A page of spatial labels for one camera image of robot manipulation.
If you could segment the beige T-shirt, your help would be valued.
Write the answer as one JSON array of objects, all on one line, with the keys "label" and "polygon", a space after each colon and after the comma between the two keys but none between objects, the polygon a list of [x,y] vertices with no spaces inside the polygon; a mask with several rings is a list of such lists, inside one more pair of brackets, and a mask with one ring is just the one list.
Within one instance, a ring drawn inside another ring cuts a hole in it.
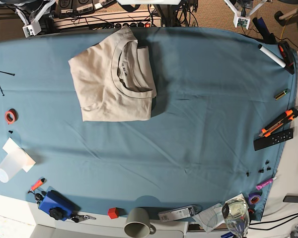
[{"label": "beige T-shirt", "polygon": [[83,121],[146,121],[157,96],[148,47],[128,26],[69,60]]}]

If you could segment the white cylindrical tube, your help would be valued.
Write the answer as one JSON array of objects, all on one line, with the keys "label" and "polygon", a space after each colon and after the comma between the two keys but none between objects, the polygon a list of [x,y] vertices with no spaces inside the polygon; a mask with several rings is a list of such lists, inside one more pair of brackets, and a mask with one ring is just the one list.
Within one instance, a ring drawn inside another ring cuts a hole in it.
[{"label": "white cylindrical tube", "polygon": [[275,55],[272,51],[264,47],[263,45],[259,44],[258,49],[263,52],[266,56],[268,56],[270,59],[272,59],[274,62],[276,62],[280,67],[285,68],[286,63],[281,60],[277,55]]}]

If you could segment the black orange tool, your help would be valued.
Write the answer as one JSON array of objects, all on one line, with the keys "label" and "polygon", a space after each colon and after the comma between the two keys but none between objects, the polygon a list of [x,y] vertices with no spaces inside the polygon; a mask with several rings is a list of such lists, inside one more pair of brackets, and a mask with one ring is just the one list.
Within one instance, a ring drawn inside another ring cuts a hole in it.
[{"label": "black orange tool", "polygon": [[291,48],[288,44],[287,41],[285,40],[281,40],[278,43],[278,47],[279,47],[279,51],[280,54],[283,57],[283,60],[286,64],[286,66],[284,67],[290,74],[294,74],[295,73],[295,68],[294,68],[294,56],[293,53],[291,52]]}]

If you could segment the white power strip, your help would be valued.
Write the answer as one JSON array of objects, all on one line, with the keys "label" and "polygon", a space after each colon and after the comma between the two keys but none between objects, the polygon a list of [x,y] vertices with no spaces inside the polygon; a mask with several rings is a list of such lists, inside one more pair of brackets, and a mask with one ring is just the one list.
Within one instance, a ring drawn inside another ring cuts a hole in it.
[{"label": "white power strip", "polygon": [[143,23],[145,27],[149,27],[153,23],[156,27],[162,26],[162,20],[159,16],[150,14],[146,10],[139,10],[135,12],[96,12],[95,14],[88,14],[67,18],[55,18],[54,26],[58,30],[64,30],[74,27],[95,26],[100,24],[109,24],[115,26],[116,24],[131,24],[136,26]]}]

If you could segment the red tape roll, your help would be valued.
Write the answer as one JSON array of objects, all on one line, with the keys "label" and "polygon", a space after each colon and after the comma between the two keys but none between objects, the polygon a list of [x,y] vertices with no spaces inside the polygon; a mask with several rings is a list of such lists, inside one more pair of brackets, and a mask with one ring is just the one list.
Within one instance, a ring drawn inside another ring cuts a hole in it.
[{"label": "red tape roll", "polygon": [[13,124],[18,119],[18,115],[15,109],[10,109],[6,111],[4,117],[8,124]]}]

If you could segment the blue tablecloth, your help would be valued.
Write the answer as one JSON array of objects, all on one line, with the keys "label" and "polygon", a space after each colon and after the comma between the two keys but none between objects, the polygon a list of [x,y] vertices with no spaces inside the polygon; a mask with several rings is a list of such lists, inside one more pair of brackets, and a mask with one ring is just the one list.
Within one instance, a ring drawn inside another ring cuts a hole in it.
[{"label": "blue tablecloth", "polygon": [[[46,178],[81,211],[208,208],[276,173],[283,144],[255,151],[260,130],[295,105],[298,76],[258,42],[211,28],[133,29],[149,48],[157,97],[152,118],[84,122],[68,61],[111,30],[0,43],[0,162],[11,137],[36,162],[0,182],[0,195],[33,201]],[[275,96],[288,89],[279,100]],[[5,120],[15,109],[18,119]]]}]

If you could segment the orange utility knife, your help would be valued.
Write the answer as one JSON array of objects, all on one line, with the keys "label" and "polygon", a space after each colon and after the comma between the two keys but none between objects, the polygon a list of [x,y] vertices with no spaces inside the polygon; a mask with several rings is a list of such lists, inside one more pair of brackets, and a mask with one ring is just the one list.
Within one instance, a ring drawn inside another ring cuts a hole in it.
[{"label": "orange utility knife", "polygon": [[293,121],[298,116],[298,110],[296,108],[291,108],[279,116],[277,116],[271,123],[269,123],[266,127],[261,130],[259,137],[268,137],[280,128],[282,125],[288,124]]}]

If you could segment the black remote control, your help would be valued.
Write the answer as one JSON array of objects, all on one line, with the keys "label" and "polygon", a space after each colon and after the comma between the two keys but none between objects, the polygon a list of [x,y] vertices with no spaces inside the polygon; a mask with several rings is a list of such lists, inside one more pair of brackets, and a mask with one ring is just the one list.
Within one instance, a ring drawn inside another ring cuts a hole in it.
[{"label": "black remote control", "polygon": [[268,137],[262,137],[253,141],[254,150],[258,151],[273,145],[277,145],[293,139],[294,137],[294,129],[290,128],[287,130],[280,131],[278,133],[274,133],[269,135]]}]

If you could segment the white paper sheet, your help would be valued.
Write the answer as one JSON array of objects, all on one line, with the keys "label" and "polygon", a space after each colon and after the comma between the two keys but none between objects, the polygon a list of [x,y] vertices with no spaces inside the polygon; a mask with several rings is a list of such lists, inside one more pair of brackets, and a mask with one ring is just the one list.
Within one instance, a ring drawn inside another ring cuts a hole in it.
[{"label": "white paper sheet", "polygon": [[36,164],[36,162],[10,137],[2,149],[8,154],[12,155],[15,161],[20,162],[22,169],[27,173]]}]

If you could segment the translucent plastic cup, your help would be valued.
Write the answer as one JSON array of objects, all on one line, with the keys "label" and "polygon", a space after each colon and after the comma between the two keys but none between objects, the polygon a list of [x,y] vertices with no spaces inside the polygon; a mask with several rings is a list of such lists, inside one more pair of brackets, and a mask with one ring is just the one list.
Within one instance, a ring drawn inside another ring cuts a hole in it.
[{"label": "translucent plastic cup", "polygon": [[12,155],[6,155],[6,157],[0,163],[0,181],[7,183],[11,180],[20,170],[23,165],[15,161]]}]

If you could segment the orange marker pen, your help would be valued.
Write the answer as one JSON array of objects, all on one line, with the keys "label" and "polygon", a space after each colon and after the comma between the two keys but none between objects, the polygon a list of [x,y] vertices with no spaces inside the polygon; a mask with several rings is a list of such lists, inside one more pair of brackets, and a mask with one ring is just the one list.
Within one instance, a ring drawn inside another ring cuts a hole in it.
[{"label": "orange marker pen", "polygon": [[30,190],[28,191],[28,193],[32,193],[32,192],[34,192],[37,188],[39,188],[41,185],[44,184],[45,180],[46,180],[45,178],[41,178],[41,179],[37,180],[37,181],[31,186],[31,188],[30,188]]}]

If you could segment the purple glue tube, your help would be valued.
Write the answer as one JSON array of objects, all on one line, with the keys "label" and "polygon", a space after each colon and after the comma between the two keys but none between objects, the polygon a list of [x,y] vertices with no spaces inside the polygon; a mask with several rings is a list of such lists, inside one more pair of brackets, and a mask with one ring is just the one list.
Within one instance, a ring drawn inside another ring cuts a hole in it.
[{"label": "purple glue tube", "polygon": [[256,185],[256,189],[261,190],[262,188],[264,188],[264,187],[270,185],[271,183],[273,183],[273,181],[276,180],[276,179],[277,179],[277,177],[272,177],[272,178],[270,178],[270,179]]}]

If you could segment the purple tape roll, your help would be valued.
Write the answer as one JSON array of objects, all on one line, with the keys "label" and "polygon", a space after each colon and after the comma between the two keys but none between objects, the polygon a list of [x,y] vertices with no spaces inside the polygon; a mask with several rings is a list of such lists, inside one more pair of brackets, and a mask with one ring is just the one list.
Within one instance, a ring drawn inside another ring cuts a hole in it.
[{"label": "purple tape roll", "polygon": [[253,192],[248,195],[248,203],[250,205],[255,205],[260,202],[262,193]]}]

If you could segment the blue box with black knob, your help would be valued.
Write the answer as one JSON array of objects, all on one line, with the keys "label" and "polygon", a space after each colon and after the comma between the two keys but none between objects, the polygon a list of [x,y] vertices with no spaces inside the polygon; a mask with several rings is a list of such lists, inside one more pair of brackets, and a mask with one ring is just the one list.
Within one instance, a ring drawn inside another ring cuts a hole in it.
[{"label": "blue box with black knob", "polygon": [[60,194],[55,190],[49,190],[48,192],[41,192],[43,197],[39,202],[38,208],[56,221],[66,221],[71,219],[80,207]]}]

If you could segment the wine glass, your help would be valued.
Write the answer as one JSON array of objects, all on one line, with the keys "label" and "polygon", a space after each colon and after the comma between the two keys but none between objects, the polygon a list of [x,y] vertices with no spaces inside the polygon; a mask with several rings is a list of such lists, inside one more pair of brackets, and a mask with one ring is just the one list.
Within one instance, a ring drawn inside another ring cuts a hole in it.
[{"label": "wine glass", "polygon": [[224,222],[236,238],[245,238],[250,225],[247,203],[240,198],[229,200],[222,207]]}]

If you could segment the keys with carabiner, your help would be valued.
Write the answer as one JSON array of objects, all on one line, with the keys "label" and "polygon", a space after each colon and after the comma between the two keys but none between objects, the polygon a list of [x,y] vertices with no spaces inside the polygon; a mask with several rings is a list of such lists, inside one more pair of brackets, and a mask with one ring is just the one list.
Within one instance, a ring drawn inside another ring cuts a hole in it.
[{"label": "keys with carabiner", "polygon": [[72,214],[71,220],[74,221],[75,223],[79,223],[79,222],[86,221],[86,220],[96,220],[96,218],[93,216],[90,216],[90,215],[78,215],[78,214],[74,215],[74,214]]}]

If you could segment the packaged item with barcode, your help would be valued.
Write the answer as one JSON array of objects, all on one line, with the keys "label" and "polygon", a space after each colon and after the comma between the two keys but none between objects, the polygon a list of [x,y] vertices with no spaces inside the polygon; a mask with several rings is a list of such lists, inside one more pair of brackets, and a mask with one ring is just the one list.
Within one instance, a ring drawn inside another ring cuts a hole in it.
[{"label": "packaged item with barcode", "polygon": [[181,220],[185,218],[190,218],[202,211],[201,206],[189,205],[185,207],[180,207],[168,211],[163,211],[158,213],[158,217],[161,222],[170,222]]}]

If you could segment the folded paper map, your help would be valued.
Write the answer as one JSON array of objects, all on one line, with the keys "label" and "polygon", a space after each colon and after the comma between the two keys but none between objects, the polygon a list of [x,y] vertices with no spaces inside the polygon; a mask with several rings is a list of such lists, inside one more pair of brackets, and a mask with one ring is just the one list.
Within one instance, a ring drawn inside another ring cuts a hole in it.
[{"label": "folded paper map", "polygon": [[[237,196],[235,196],[231,199],[234,199],[234,198],[240,198],[240,199],[243,199],[246,202],[246,200],[245,200],[245,198],[242,194],[237,195]],[[213,230],[215,230],[220,225],[225,224],[224,218],[223,218],[223,215],[222,215],[222,207],[224,206],[224,204],[226,202],[224,202],[223,204],[218,203],[218,204],[216,204],[216,205],[214,205],[214,206],[212,206],[212,207],[210,207],[206,210],[201,211],[197,215],[193,216],[194,221],[199,226],[201,226],[202,229],[205,232],[207,232],[207,233],[212,232]]]}]

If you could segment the red cube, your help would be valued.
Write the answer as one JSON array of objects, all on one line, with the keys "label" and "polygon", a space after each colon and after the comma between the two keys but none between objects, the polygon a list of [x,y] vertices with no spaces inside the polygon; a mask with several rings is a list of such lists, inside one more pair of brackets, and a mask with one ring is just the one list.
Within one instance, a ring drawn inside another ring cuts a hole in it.
[{"label": "red cube", "polygon": [[110,219],[119,218],[119,209],[117,207],[108,209],[107,215]]}]

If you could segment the grey ceramic mug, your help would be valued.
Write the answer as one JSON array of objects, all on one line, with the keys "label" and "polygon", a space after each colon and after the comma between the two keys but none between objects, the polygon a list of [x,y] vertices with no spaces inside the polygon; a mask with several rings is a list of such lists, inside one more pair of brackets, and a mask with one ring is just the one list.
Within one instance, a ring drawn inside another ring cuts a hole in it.
[{"label": "grey ceramic mug", "polygon": [[146,238],[149,235],[154,235],[156,228],[150,223],[147,211],[144,208],[136,207],[128,214],[124,232],[131,238]]}]

